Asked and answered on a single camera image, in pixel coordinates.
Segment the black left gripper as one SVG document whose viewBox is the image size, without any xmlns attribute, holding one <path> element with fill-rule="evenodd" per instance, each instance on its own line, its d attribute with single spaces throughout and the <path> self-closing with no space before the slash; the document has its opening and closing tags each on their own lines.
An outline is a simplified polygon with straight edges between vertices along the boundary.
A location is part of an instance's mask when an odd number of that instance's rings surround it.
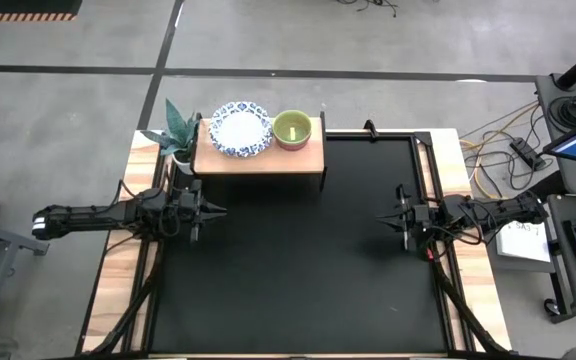
<svg viewBox="0 0 576 360">
<path fill-rule="evenodd" d="M 192 180 L 188 187 L 176 188 L 179 193 L 173 202 L 179 219 L 190 225 L 190 242 L 199 240 L 204 223 L 227 215 L 227 209 L 203 199 L 202 181 Z"/>
</svg>

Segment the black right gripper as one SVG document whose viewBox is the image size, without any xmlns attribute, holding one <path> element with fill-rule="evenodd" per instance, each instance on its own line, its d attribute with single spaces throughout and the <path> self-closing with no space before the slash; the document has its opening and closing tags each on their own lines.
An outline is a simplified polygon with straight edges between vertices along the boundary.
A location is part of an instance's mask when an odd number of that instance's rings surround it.
<svg viewBox="0 0 576 360">
<path fill-rule="evenodd" d="M 413 204 L 403 184 L 396 187 L 395 194 L 397 212 L 378 215 L 376 220 L 403 234 L 406 251 L 427 251 L 443 240 L 443 235 L 433 223 L 433 209 L 429 205 Z"/>
</svg>

